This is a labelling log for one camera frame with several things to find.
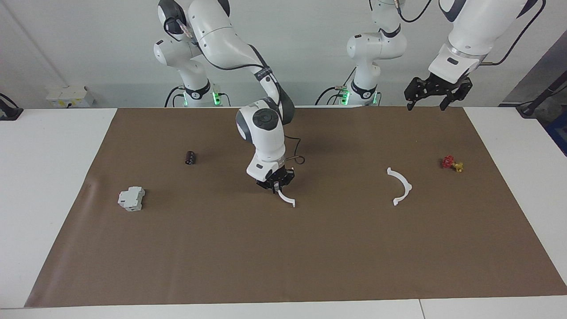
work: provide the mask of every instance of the wall socket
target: wall socket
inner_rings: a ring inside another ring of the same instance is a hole
[[[57,108],[92,107],[95,102],[86,86],[52,88],[46,99],[52,107]]]

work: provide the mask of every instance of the black cable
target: black cable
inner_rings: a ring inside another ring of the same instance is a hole
[[[419,18],[421,18],[421,16],[425,13],[425,10],[427,10],[427,8],[429,7],[430,4],[431,4],[431,0],[429,0],[429,1],[427,2],[427,5],[425,5],[424,9],[423,9],[423,10],[421,11],[421,13],[417,16],[417,18],[412,19],[412,20],[406,20],[406,19],[404,18],[404,16],[401,14],[401,8],[397,8],[397,13],[400,15],[400,18],[401,18],[404,22],[413,23],[413,22],[415,22],[415,21],[418,21]]]
[[[326,104],[326,105],[331,105],[331,104],[329,104],[329,103],[331,102],[331,99],[332,99],[332,98],[340,98],[341,96],[342,96],[342,94],[336,94],[336,95],[331,96],[331,97],[329,98],[329,100],[327,101],[327,104]]]
[[[559,90],[553,92],[553,94],[550,95],[550,96],[554,96],[554,95],[556,95],[556,94],[559,94],[561,91],[563,91],[563,90],[565,90],[565,89],[567,89],[567,85],[565,85],[563,88],[561,88],[561,89],[559,89]]]
[[[270,77],[270,79],[272,79],[272,82],[274,82],[274,85],[276,86],[276,89],[278,90],[278,103],[277,105],[279,106],[280,103],[282,102],[282,87],[280,85],[279,82],[277,82],[274,77],[272,76],[272,73],[268,74],[268,76]]]
[[[293,156],[292,156],[292,157],[289,157],[289,158],[286,158],[286,161],[295,160],[295,163],[296,163],[297,165],[303,165],[303,164],[305,164],[305,157],[303,157],[303,156],[301,156],[301,155],[297,155],[297,149],[298,149],[298,147],[299,147],[299,143],[301,143],[301,138],[299,138],[299,137],[291,137],[291,136],[287,136],[287,135],[284,135],[284,136],[285,136],[286,138],[289,138],[290,140],[296,140],[296,141],[297,141],[297,144],[295,145],[295,151],[293,151]]]
[[[546,3],[547,3],[546,0],[541,0],[541,8],[539,9],[538,13],[536,13],[534,15],[534,17],[530,20],[530,22],[528,22],[528,24],[524,27],[522,32],[520,32],[520,35],[516,38],[516,41],[514,41],[514,43],[512,44],[510,49],[508,50],[508,52],[506,52],[506,54],[504,55],[504,57],[500,61],[498,61],[498,62],[483,62],[481,65],[495,66],[495,65],[501,65],[504,61],[506,61],[506,59],[508,58],[510,53],[512,53],[512,50],[514,50],[514,48],[516,47],[516,44],[518,44],[518,42],[520,41],[520,39],[522,38],[524,33],[526,33],[526,31],[529,29],[529,27],[532,25],[532,23],[539,17],[541,12],[545,8]]]
[[[214,66],[215,68],[219,69],[219,70],[223,70],[223,71],[232,71],[232,70],[238,70],[238,69],[243,69],[243,68],[247,68],[249,66],[255,66],[257,68],[263,69],[265,68],[265,66],[259,65],[259,64],[243,64],[243,65],[239,65],[239,66],[233,66],[231,68],[223,68],[221,66],[218,66],[216,64],[211,63],[211,61],[209,61],[209,59],[207,58],[207,55],[205,55],[205,53],[203,52],[203,50],[201,49],[201,46],[198,45],[197,48],[199,48],[199,51],[201,51],[202,55],[205,57],[205,60],[207,60],[207,62]]]
[[[380,94],[380,99],[378,100],[378,105],[380,106],[380,103],[382,102],[382,92],[377,92],[377,94]]]
[[[352,70],[352,72],[350,72],[349,77],[346,78],[346,81],[345,81],[345,83],[342,84],[342,86],[346,86],[346,84],[347,84],[347,83],[349,82],[349,80],[350,80],[350,77],[353,76],[354,71],[356,71],[356,66],[354,67],[354,69]],[[335,99],[335,100],[333,101],[333,105],[335,105],[335,103],[337,103],[337,99]]]
[[[174,105],[174,107],[175,107],[175,98],[179,98],[179,97],[185,99],[185,95],[183,95],[183,94],[177,94],[177,95],[175,95],[175,96],[174,96],[174,100],[173,100],[173,105]]]
[[[226,94],[226,93],[219,93],[218,95],[220,95],[220,96],[223,96],[223,95],[226,96],[226,99],[229,100],[229,106],[232,107],[232,104],[230,104],[230,97],[229,97],[228,94]]]
[[[176,86],[176,87],[174,87],[173,89],[171,89],[170,93],[167,95],[166,103],[165,103],[165,105],[163,106],[164,108],[167,107],[167,105],[168,105],[169,102],[170,102],[171,96],[172,96],[172,95],[174,94],[174,92],[177,91],[177,90],[181,90],[181,89],[180,89],[178,86]]]
[[[336,90],[336,87],[331,86],[330,88],[324,90],[323,93],[321,93],[321,95],[317,98],[317,101],[315,101],[315,104],[314,104],[314,105],[319,104],[319,101],[321,100],[321,98],[323,97],[323,95],[325,95],[325,93],[327,93],[328,91],[331,91],[331,90]]]
[[[12,103],[16,108],[19,108],[18,105],[16,104],[16,102],[12,101],[11,98],[5,96],[4,94],[0,93],[0,96],[3,97],[6,101]]]
[[[562,87],[561,89],[559,89],[559,90],[553,92],[553,94],[551,94],[549,97],[552,97],[552,96],[554,96],[554,95],[557,95],[557,94],[559,94],[561,91],[563,91],[563,90],[565,90],[565,89],[567,89],[567,85],[565,85],[565,86]],[[522,105],[526,105],[526,104],[530,104],[530,103],[533,103],[534,101],[535,101],[535,100],[531,100],[531,101],[528,101],[528,102],[523,102],[523,103],[521,103],[521,104],[516,104],[516,107],[522,106]]]

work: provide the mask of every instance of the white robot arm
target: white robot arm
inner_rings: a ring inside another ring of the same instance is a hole
[[[439,0],[439,7],[453,24],[453,30],[429,66],[429,78],[416,77],[405,90],[408,109],[411,111],[418,100],[431,95],[446,95],[440,105],[442,110],[451,102],[463,100],[472,88],[468,75],[480,66],[512,22],[535,3],[533,0]]]
[[[173,9],[176,5],[174,0],[160,1],[160,7],[167,8],[162,22],[168,33],[182,30],[218,69],[248,69],[266,91],[268,96],[238,111],[236,125],[242,138],[256,147],[247,173],[276,192],[276,186],[281,189],[294,178],[293,170],[285,168],[283,128],[293,119],[293,102],[259,52],[236,35],[227,0],[185,0],[186,12]]]
[[[183,95],[187,106],[221,105],[222,102],[207,77],[205,67],[202,63],[192,60],[201,55],[201,51],[179,26],[175,28],[175,21],[172,22],[170,19],[166,22],[168,16],[173,16],[176,12],[183,12],[177,3],[167,4],[165,1],[160,1],[158,17],[162,25],[167,26],[166,32],[170,38],[159,40],[154,44],[154,55],[161,64],[177,69],[181,75],[184,84]]]
[[[355,35],[347,44],[347,52],[356,62],[356,74],[348,86],[347,104],[370,104],[380,76],[380,67],[375,61],[401,57],[408,44],[401,33],[401,19],[394,1],[371,0],[370,3],[378,32]]]

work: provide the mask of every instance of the white arc-shaped bracket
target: white arc-shaped bracket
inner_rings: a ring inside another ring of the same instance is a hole
[[[391,167],[388,167],[388,175],[399,179],[405,188],[404,196],[393,199],[393,205],[397,206],[402,200],[404,200],[408,196],[409,191],[412,190],[413,186],[410,183],[408,183],[408,180],[405,177],[403,177],[403,175],[401,175],[397,171],[393,171]]]
[[[295,208],[295,199],[291,199],[291,198],[286,197],[286,196],[284,195],[284,193],[282,193],[282,191],[280,190],[280,185],[279,185],[279,183],[274,183],[274,187],[278,190],[278,195],[280,196],[280,198],[281,198],[284,202],[290,203],[290,204],[293,206],[293,208]]]

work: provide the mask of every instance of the white table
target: white table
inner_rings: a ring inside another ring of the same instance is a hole
[[[567,318],[567,296],[18,309],[115,112],[26,110],[16,122],[0,122],[1,318]],[[537,121],[522,119],[514,109],[466,112],[566,281],[567,158]]]

